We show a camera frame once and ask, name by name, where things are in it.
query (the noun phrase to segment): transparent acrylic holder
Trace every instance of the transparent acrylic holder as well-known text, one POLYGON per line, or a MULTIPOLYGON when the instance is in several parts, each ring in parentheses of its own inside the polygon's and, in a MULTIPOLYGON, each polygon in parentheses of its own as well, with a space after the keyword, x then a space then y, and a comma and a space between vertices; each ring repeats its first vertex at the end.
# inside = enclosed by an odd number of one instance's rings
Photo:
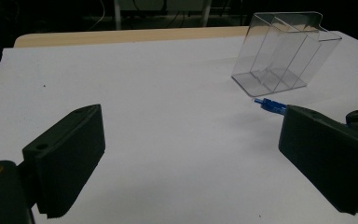
POLYGON ((305 87, 341 40, 318 12, 259 12, 252 17, 232 78, 250 96, 305 87))

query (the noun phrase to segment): dark background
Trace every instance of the dark background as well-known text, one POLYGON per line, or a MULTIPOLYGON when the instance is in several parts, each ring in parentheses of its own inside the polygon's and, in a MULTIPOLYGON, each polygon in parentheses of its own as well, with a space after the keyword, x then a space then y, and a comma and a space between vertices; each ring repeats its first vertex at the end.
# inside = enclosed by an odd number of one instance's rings
MULTIPOLYGON (((113 0, 103 0, 103 2, 106 15, 113 16, 113 0)), ((255 12, 317 11, 324 16, 321 24, 323 28, 340 31, 358 39, 358 1, 333 3, 319 0, 312 2, 213 0, 213 8, 217 7, 226 8, 225 13, 228 15, 243 16, 242 25, 249 25, 255 12)), ((161 11, 147 13, 164 14, 166 12, 162 8, 161 11)), ((14 41, 20 35, 86 31, 83 18, 90 15, 101 16, 99 1, 0 0, 0 59, 3 48, 13 47, 14 41)), ((123 12, 122 15, 136 16, 139 12, 123 12)))

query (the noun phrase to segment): wooden table edge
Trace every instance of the wooden table edge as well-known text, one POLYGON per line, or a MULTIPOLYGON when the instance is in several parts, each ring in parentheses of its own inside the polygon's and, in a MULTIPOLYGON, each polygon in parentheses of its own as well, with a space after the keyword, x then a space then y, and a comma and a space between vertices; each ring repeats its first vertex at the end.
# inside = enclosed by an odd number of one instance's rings
POLYGON ((13 48, 109 44, 246 35, 247 26, 45 33, 19 36, 13 48))

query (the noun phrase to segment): cable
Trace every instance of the cable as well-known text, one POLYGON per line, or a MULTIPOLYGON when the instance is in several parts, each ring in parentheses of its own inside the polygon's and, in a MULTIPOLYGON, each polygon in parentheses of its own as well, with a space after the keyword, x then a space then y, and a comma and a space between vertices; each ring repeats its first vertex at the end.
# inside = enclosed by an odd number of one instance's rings
POLYGON ((183 28, 183 25, 185 24, 185 12, 183 11, 183 18, 182 18, 182 22, 180 23, 180 28, 183 28))
POLYGON ((163 0, 161 13, 165 13, 167 11, 167 0, 163 0))
POLYGON ((176 17, 178 17, 180 11, 178 11, 178 13, 176 13, 176 16, 172 19, 172 21, 170 21, 170 23, 168 23, 168 25, 165 28, 170 27, 171 24, 173 24, 173 22, 176 20, 176 17))
POLYGON ((92 30, 92 28, 94 28, 94 26, 96 26, 98 23, 100 23, 100 21, 102 21, 103 18, 104 18, 105 9, 104 9, 103 0, 100 0, 100 2, 101 2, 101 6, 103 7, 103 15, 102 15, 101 18, 100 18, 97 22, 95 22, 87 31, 92 30))
POLYGON ((133 3, 133 6, 135 7, 135 9, 136 9, 138 12, 140 12, 141 9, 138 8, 138 5, 136 5, 135 0, 132 0, 132 3, 133 3))
POLYGON ((229 1, 229 0, 226 0, 226 1, 223 3, 223 8, 222 8, 222 10, 220 11, 220 15, 219 15, 220 17, 223 16, 223 13, 225 12, 225 9, 226 9, 226 7, 227 7, 228 1, 229 1))
POLYGON ((275 101, 271 101, 270 99, 264 98, 263 100, 261 100, 261 99, 255 98, 254 101, 255 101, 255 103, 261 104, 261 108, 263 108, 271 113, 284 115, 284 113, 286 112, 286 105, 275 102, 275 101))

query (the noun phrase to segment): table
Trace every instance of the table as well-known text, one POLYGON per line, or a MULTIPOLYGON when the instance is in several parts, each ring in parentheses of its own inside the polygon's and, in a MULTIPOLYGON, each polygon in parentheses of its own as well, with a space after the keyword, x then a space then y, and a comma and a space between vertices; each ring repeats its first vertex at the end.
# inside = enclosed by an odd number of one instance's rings
POLYGON ((17 38, 14 48, 113 44, 140 41, 181 40, 245 36, 247 26, 155 30, 101 31, 83 33, 29 34, 17 38))
MULTIPOLYGON (((21 162, 76 108, 103 109, 102 160, 64 217, 34 207, 36 223, 358 223, 279 152, 282 116, 230 78, 245 29, 26 35, 5 49, 0 160, 21 162)), ((358 109, 358 41, 337 33, 307 88, 269 98, 337 121, 358 109)))

